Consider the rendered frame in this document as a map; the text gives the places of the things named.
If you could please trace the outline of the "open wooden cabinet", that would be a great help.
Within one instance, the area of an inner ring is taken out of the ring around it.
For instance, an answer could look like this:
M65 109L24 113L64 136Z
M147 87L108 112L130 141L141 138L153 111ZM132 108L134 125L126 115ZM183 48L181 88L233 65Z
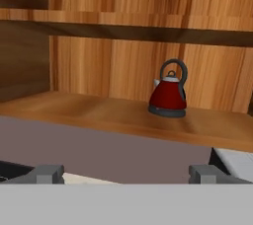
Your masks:
M253 0L0 0L0 9L58 11L79 22L94 14L111 24L253 32ZM14 23L20 45L33 32ZM50 36L29 60L0 69L8 88L38 93L0 104L0 113L99 130L253 152L253 47ZM148 111L162 64L188 68L186 115Z

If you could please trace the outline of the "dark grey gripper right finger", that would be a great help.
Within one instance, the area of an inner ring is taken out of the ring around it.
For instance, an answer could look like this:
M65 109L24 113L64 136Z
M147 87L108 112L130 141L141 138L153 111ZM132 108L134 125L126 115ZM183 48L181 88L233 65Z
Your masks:
M228 176L214 165L192 165L189 167L189 175L190 184L249 184L249 181Z

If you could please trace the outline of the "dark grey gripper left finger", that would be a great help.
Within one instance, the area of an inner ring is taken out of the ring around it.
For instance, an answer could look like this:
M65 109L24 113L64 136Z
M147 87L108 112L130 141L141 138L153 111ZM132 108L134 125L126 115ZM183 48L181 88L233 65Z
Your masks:
M23 176L5 181L5 184L63 184L64 167L62 165L40 165Z

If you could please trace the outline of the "black hob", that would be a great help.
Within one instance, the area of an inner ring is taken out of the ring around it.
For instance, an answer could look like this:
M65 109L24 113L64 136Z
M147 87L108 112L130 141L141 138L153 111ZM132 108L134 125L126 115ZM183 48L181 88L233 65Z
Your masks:
M0 161L0 183L26 175L33 167Z

